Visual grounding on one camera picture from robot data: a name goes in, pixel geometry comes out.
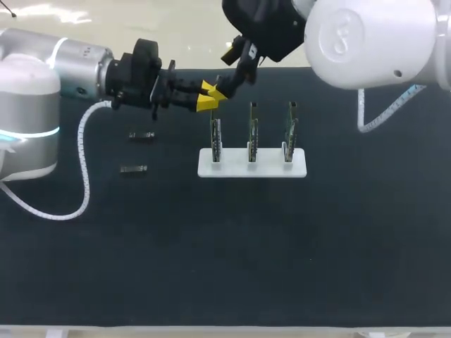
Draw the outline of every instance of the white stand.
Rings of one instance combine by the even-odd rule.
[[[306,177],[304,149],[296,148],[292,162],[288,163],[284,144],[280,148],[259,148],[256,162],[249,162],[249,142],[247,148],[221,148],[219,162],[212,161],[211,148],[203,148],[199,153],[197,174],[200,177]]]

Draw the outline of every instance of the black mat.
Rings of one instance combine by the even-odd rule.
[[[185,71],[213,80],[218,71]],[[302,105],[303,180],[197,177],[209,114],[104,110],[87,127],[92,183],[77,220],[40,220],[0,196],[0,324],[451,326],[451,97],[429,88],[370,134],[357,93],[309,69],[261,70],[222,105],[224,146],[283,138]],[[367,120],[406,87],[367,92]],[[88,104],[64,101],[56,172],[9,186],[70,213],[82,199],[76,130]],[[153,146],[128,143],[151,129]],[[120,164],[148,164],[122,180]]]

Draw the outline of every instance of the cable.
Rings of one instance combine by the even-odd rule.
[[[93,112],[97,111],[100,108],[111,108],[111,101],[103,101],[93,104],[83,115],[80,124],[78,125],[78,136],[77,136],[77,146],[78,146],[78,158],[80,159],[80,167],[82,171],[83,185],[85,186],[85,195],[83,197],[83,202],[81,207],[78,210],[70,213],[69,215],[50,215],[49,213],[43,213],[38,211],[37,209],[31,207],[22,201],[16,194],[14,194],[3,182],[0,182],[0,189],[2,189],[8,196],[11,197],[13,201],[15,201],[19,206],[24,208],[29,213],[32,213],[35,216],[40,218],[45,218],[47,220],[72,220],[77,218],[81,214],[86,211],[86,208],[89,204],[90,190],[89,190],[89,176],[87,173],[86,159],[85,159],[85,146],[83,142],[83,137],[85,134],[85,126],[89,119],[89,117],[93,114]]]
[[[359,89],[357,95],[357,127],[360,132],[370,132],[382,125],[391,115],[401,109],[408,101],[413,99],[418,93],[420,93],[426,86],[414,84],[403,95],[398,97],[395,102],[384,110],[377,118],[365,125],[365,89]]]
[[[17,15],[16,15],[11,9],[9,9],[9,7],[8,7],[7,5],[5,5],[5,3],[4,3],[2,0],[0,0],[0,4],[2,4],[3,7],[6,8],[6,10],[7,10],[9,13],[11,13],[11,16],[12,16],[13,18],[17,18]]]

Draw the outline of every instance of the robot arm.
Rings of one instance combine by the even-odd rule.
[[[304,42],[313,71],[335,87],[451,90],[450,0],[223,0],[223,10],[260,56],[279,62]]]
[[[8,28],[0,31],[0,61],[17,55],[34,58],[55,70],[64,97],[98,101],[111,97],[121,104],[148,108],[182,106],[191,111],[215,108],[206,82],[178,79],[175,61],[161,69],[158,44],[139,39],[131,54],[116,60],[110,49],[67,38]]]

